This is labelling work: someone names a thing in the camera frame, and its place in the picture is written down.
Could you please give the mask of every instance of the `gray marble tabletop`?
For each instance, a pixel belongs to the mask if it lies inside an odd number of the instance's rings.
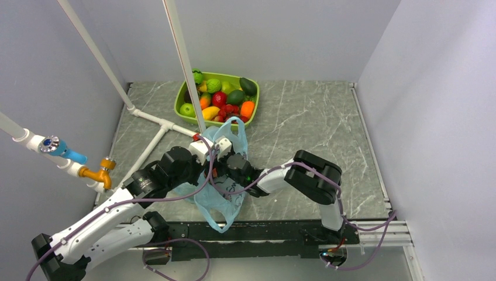
[[[182,82],[133,83],[129,96],[137,108],[198,131],[174,112],[174,100]],[[384,196],[375,170],[358,110],[345,81],[259,81],[260,103],[246,128],[249,159],[256,167],[273,167],[290,160],[299,149],[339,165],[343,170],[345,211],[350,218],[385,218]],[[119,183],[157,133],[159,126],[123,111],[112,157],[111,173]],[[167,132],[149,158],[161,158],[173,146],[188,147],[191,138]],[[106,199],[101,196],[100,202]],[[204,221],[194,204],[185,201],[154,203],[168,221]],[[214,212],[214,219],[222,216]],[[246,196],[237,220],[298,220],[320,218],[317,205],[296,189],[262,198]]]

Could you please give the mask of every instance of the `orange faucet handle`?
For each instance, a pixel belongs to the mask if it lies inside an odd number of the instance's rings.
[[[102,169],[113,170],[113,168],[115,168],[115,161],[112,160],[110,157],[105,157],[100,162],[100,166],[102,167]]]

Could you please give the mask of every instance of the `faucet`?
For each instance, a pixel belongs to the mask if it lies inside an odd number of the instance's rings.
[[[109,190],[112,187],[112,179],[110,178],[109,170],[113,170],[113,168],[115,168],[115,161],[110,157],[105,157],[100,162],[100,169],[97,172],[93,172],[88,167],[83,166],[80,168],[78,175],[104,183],[104,188]]]

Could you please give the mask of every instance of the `green apple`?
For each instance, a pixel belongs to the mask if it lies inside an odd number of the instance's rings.
[[[222,81],[221,92],[223,92],[226,95],[229,95],[234,90],[235,90],[235,88],[233,87],[233,85],[231,83],[229,83],[227,81]]]
[[[189,103],[185,103],[181,106],[181,108],[179,109],[179,113],[181,115],[184,115],[184,116],[188,116],[188,117],[196,117],[196,113],[195,113],[195,108],[193,107],[192,104],[189,104]]]

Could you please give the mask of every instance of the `fruit basket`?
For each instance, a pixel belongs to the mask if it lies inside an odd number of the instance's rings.
[[[210,72],[203,72],[203,79],[204,80],[209,80],[209,79],[218,79],[221,82],[227,81],[231,83],[231,85],[235,88],[238,89],[240,88],[239,85],[239,76],[232,76],[232,75],[227,75],[227,74],[219,74],[219,73],[210,73]],[[249,126],[250,123],[252,122],[253,118],[255,117],[255,113],[257,112],[257,107],[259,106],[259,99],[260,99],[260,87],[259,85],[253,81],[252,79],[248,79],[251,82],[253,82],[256,87],[257,87],[257,94],[254,96],[253,102],[255,103],[253,113],[251,117],[249,118],[248,121],[244,123],[245,126]],[[191,123],[191,124],[197,124],[198,121],[196,117],[190,117],[181,114],[180,108],[183,104],[185,104],[184,101],[184,94],[187,92],[188,86],[186,85],[186,81],[183,82],[181,88],[179,89],[179,92],[177,93],[177,96],[175,98],[175,103],[174,103],[174,111],[175,113],[181,117],[184,121]],[[205,120],[205,125],[207,127],[210,126],[221,126],[223,122],[218,122],[218,121],[211,121],[211,120]],[[232,124],[231,126],[232,129],[237,130],[237,124]]]

